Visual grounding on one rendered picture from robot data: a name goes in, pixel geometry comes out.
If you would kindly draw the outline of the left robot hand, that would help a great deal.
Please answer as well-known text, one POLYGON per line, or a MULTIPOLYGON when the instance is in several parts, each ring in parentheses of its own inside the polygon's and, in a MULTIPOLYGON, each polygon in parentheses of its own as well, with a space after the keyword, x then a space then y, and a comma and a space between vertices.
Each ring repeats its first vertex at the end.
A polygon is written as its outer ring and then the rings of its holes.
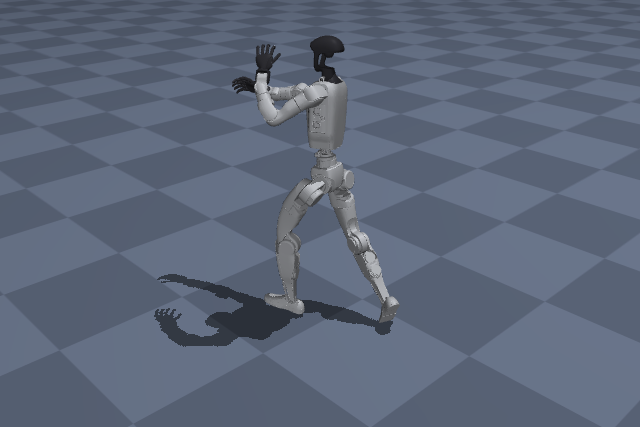
POLYGON ((259 69, 256 70, 256 77, 255 77, 255 81, 257 78, 257 73, 267 73, 267 84, 269 84, 270 81, 270 71, 269 69, 272 68, 272 64, 281 56, 280 53, 277 54, 277 56, 273 59, 273 52, 274 49, 276 48, 275 46, 272 46, 270 54, 269 54, 269 47, 270 44, 268 44, 266 46, 266 52, 264 53, 264 47, 265 45, 263 44, 261 46, 261 54, 259 55, 259 46, 256 47, 256 64, 258 66, 259 69))

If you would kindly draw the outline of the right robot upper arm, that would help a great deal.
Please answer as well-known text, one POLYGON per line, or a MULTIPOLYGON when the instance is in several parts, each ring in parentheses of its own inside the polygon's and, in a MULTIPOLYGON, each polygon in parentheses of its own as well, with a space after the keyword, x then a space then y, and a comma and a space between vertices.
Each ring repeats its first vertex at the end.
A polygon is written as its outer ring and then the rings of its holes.
MULTIPOLYGON (((337 76, 339 79, 341 79, 339 76, 337 76)), ((308 85, 305 83, 299 83, 292 91, 292 95, 293 97, 297 96, 305 87, 307 87, 308 85)))

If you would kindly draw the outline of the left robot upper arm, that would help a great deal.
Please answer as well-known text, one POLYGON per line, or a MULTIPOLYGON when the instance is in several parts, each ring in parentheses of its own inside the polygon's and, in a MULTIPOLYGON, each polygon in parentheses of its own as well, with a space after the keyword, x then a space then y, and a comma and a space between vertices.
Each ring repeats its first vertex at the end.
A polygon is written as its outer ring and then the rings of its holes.
POLYGON ((270 126, 278 126, 288 119, 296 116, 307 108, 314 108, 320 105, 328 97, 327 91, 321 85, 309 85, 305 87, 297 96, 287 101, 284 106, 277 110, 277 117, 272 121, 264 120, 270 126))

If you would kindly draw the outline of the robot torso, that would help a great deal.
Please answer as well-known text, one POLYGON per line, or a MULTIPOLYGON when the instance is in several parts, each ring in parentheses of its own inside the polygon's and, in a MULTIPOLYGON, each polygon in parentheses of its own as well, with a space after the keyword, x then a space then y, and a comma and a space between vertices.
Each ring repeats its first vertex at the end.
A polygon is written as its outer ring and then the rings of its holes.
POLYGON ((335 191, 344 181, 344 168, 331 152, 343 143, 346 111, 347 86, 344 80, 335 84, 325 80, 325 76, 312 85, 321 85, 328 97, 314 107, 307 108, 307 130, 310 148, 320 149, 315 153, 317 164, 311 168, 312 181, 320 177, 326 183, 324 194, 335 191), (320 80, 321 79, 321 80, 320 80))

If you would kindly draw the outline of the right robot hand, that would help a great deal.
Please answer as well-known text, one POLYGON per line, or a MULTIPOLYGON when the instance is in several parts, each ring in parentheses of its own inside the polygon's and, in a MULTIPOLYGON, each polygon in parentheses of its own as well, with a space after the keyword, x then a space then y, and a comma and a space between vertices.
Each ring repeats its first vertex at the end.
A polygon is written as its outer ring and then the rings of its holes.
MULTIPOLYGON (((253 81, 252 79, 250 79, 248 77, 244 77, 244 76, 243 77, 239 77, 237 79, 234 79, 232 83, 233 83, 232 87, 237 85, 234 88, 234 90, 236 90, 237 88, 240 88, 240 87, 244 87, 244 88, 239 89, 236 93, 239 93, 240 91, 250 91, 250 92, 255 93, 254 85, 255 85, 256 81, 253 81)), ((270 91, 270 87, 269 86, 268 86, 268 91, 270 91)))

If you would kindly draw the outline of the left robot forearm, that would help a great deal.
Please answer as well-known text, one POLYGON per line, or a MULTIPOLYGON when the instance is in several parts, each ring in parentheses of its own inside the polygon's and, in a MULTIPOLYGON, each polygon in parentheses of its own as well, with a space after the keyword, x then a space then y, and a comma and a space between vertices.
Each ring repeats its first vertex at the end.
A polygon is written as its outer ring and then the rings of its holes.
POLYGON ((277 110, 274 101, 268 91, 267 73, 257 73, 254 90, 258 101, 258 109, 267 121, 272 121, 277 117, 277 110))

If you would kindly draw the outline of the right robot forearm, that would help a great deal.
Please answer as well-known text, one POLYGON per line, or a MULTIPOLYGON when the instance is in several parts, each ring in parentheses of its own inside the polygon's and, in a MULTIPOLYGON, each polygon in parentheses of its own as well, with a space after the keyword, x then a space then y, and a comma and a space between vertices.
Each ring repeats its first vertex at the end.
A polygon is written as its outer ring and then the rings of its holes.
POLYGON ((289 101, 290 99, 294 98, 292 95, 292 91, 297 85, 288 86, 288 87, 279 87, 279 88, 269 86, 270 87, 269 92, 272 100, 274 101, 288 100, 289 101))

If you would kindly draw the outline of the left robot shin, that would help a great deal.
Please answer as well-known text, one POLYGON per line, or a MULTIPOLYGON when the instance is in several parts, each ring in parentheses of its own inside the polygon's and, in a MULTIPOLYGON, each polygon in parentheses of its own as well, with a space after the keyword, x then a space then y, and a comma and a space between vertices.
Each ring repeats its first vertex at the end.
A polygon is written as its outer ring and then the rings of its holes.
POLYGON ((300 254, 299 252, 295 254, 295 244, 288 239, 281 241, 279 246, 276 239, 275 250, 279 275, 283 280, 282 284, 286 295, 286 301, 294 303, 295 298, 297 298, 296 282, 299 275, 300 254))

